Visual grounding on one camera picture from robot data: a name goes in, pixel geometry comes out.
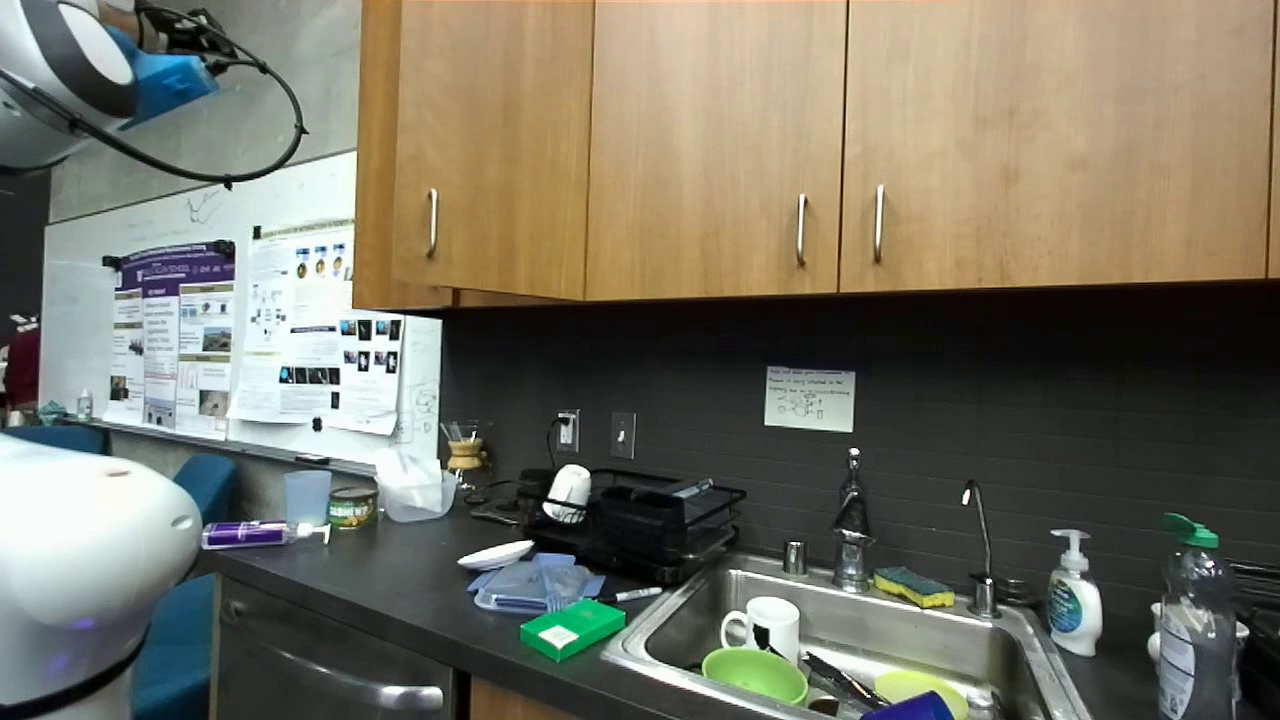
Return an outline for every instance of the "red object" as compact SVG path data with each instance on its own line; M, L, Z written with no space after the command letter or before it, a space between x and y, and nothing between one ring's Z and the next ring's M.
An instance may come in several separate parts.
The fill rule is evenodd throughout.
M4 368L4 405L29 410L40 392L40 329L17 333L6 346L6 368Z

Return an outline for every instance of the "bulletin board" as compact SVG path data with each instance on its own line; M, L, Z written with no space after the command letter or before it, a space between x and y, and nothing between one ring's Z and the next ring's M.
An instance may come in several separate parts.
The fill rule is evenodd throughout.
M438 320L352 309L354 152L42 234L40 401L109 429L434 454Z

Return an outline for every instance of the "dish soap bottle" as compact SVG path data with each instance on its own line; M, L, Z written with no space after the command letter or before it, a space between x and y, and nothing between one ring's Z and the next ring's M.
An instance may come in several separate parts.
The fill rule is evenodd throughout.
M1059 568L1049 572L1049 631L1059 650L1093 656L1095 636L1105 631L1105 598L1093 579L1083 579L1087 555L1081 551L1081 539L1087 539L1087 533L1051 527L1051 535L1062 535L1069 550L1059 555Z
M1214 533L1168 513L1177 550L1159 600L1159 718L1235 718L1235 613Z

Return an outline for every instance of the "kitchen counter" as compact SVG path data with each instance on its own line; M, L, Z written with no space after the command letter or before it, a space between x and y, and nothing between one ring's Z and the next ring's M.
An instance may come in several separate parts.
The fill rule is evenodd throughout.
M515 539L515 533L472 515L433 524L379 522L367 533L331 535L331 543L214 551L202 555L202 568L576 718L740 718L613 667L601 650L567 663L529 651L515 636L521 617L479 613L464 593L472 572L456 568L456 555L504 539ZM1155 718L1155 674L1138 645L1100 650L1095 660L1062 660L1100 720Z

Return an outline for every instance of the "silver cabinet handle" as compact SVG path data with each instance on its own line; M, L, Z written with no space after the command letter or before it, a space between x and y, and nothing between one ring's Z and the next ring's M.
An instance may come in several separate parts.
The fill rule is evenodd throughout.
M442 689L438 683L377 683L302 656L288 650L272 650L294 675L312 681L315 689L343 696L362 710L401 710L401 714L438 714Z
M428 260L434 255L438 249L438 189L428 189Z
M883 266L883 201L888 201L888 189L874 185L874 193L872 193L872 266Z
M808 266L808 193L795 198L795 267Z

